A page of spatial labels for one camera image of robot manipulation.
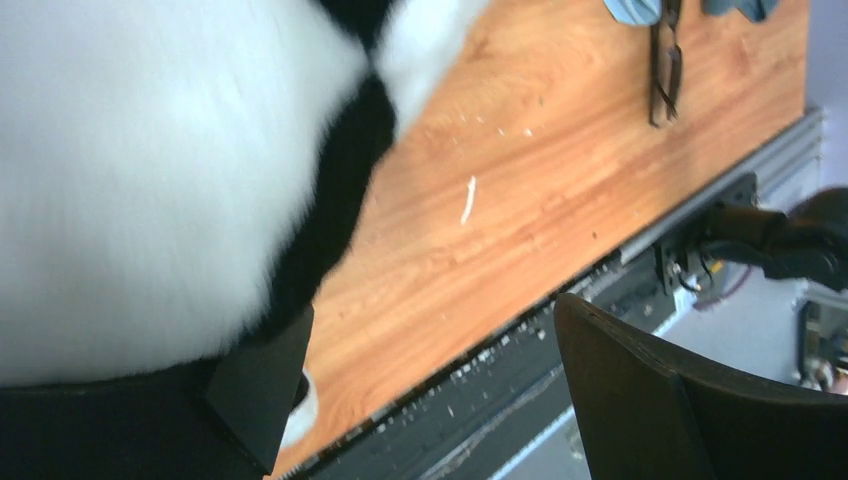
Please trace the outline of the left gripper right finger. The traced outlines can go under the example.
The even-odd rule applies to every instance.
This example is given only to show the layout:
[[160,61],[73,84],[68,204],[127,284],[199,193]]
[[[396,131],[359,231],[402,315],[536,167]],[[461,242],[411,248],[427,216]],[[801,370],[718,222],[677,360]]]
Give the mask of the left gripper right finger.
[[753,375],[555,301],[558,348],[595,479],[843,479],[847,399]]

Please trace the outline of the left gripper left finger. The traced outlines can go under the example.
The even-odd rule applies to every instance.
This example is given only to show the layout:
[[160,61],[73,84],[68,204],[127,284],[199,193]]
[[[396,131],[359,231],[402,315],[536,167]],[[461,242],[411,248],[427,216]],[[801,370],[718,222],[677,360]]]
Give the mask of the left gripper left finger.
[[294,407],[314,319],[303,312],[274,339],[242,346],[215,366],[203,403],[220,448],[212,475],[268,475]]

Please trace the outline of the black white checkered pillow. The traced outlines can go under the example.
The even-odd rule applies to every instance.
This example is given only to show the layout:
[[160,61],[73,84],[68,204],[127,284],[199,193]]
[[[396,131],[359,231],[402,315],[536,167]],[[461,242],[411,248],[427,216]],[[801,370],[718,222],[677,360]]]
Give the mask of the black white checkered pillow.
[[[313,308],[487,8],[3,2],[2,477],[265,477],[210,473],[203,390]],[[318,408],[303,365],[279,453]]]

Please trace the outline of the light blue cleaning cloth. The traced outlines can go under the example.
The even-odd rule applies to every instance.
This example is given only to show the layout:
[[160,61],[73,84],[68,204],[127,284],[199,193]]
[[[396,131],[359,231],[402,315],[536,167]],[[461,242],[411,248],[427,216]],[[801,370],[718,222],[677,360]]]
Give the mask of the light blue cleaning cloth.
[[663,15],[662,0],[604,0],[603,4],[617,23],[627,26],[653,26]]

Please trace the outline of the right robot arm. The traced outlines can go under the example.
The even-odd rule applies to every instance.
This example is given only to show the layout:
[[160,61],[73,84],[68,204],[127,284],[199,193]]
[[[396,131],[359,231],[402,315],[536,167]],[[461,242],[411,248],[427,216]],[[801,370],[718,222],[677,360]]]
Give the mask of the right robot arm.
[[694,246],[716,259],[757,267],[771,280],[806,279],[847,289],[847,188],[830,187],[788,213],[718,204],[706,211]]

